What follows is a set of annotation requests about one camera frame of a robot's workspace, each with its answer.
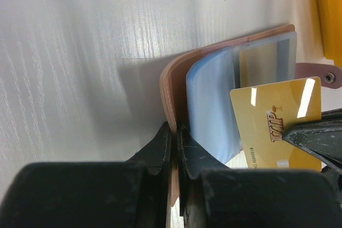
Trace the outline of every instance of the gold card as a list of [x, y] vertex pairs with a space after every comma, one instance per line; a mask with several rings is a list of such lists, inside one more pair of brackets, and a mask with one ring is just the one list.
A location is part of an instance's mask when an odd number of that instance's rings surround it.
[[321, 161], [282, 140], [296, 123], [321, 119], [319, 77], [278, 82], [230, 92], [249, 168], [321, 171]]

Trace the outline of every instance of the white wooden surface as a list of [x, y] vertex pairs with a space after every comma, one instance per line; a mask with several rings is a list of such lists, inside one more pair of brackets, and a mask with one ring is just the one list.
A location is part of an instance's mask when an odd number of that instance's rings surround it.
[[131, 157], [179, 53], [291, 22], [298, 61], [325, 62], [317, 17], [315, 0], [0, 0], [0, 196], [29, 162]]

